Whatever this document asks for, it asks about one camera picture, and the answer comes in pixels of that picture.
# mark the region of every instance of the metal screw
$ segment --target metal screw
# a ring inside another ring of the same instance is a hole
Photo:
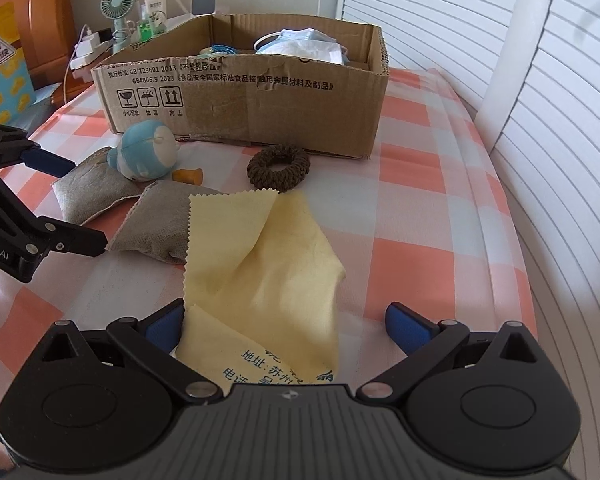
[[[285,392],[285,393],[281,394],[280,396],[286,400],[294,400],[294,399],[297,399],[300,396],[300,394],[298,392],[296,392],[295,390],[289,390],[288,392]]]
[[[369,399],[386,399],[394,392],[394,389],[385,383],[367,383],[361,390]]]
[[[195,399],[206,399],[207,397],[215,395],[217,391],[218,387],[207,381],[197,381],[189,384],[185,388],[187,395],[189,397],[194,397]]]

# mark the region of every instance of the pink checkered bedsheet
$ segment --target pink checkered bedsheet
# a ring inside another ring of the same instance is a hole
[[[32,139],[80,161],[119,137],[91,88]],[[257,151],[191,142],[178,164],[203,168],[204,186],[235,192],[251,189],[246,166]],[[53,177],[23,165],[0,174],[36,215],[62,218]],[[356,387],[404,357],[384,332],[392,301],[473,330],[515,319],[535,331],[504,192],[467,111],[437,72],[392,71],[371,159],[312,156],[299,187],[347,271],[337,297],[337,381]],[[91,226],[110,237],[131,205]],[[95,329],[120,316],[145,317],[181,296],[182,273],[135,252],[52,253],[27,285],[0,270],[0,399],[52,322],[71,318]]]

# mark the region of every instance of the fragile symbol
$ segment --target fragile symbol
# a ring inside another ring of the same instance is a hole
[[[138,108],[136,95],[131,88],[118,90],[118,100],[120,101],[120,106],[123,108]]]
[[[157,108],[160,106],[158,102],[158,92],[155,88],[137,88],[138,100],[142,108]]]
[[[160,100],[162,106],[182,106],[182,94],[178,86],[161,86]]]

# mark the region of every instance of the cardboard box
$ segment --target cardboard box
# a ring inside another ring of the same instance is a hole
[[[350,65],[275,54],[191,57],[215,43],[253,52],[265,34],[307,27],[345,46]],[[371,154],[388,81],[379,27],[294,14],[200,16],[104,63],[93,79],[112,131],[157,118],[178,138],[352,157]]]

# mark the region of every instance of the green bottle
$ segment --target green bottle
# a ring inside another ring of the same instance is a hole
[[[138,22],[138,34],[140,35],[140,42],[144,43],[152,38],[151,33],[151,16],[146,10],[146,6],[140,6],[141,19]]]

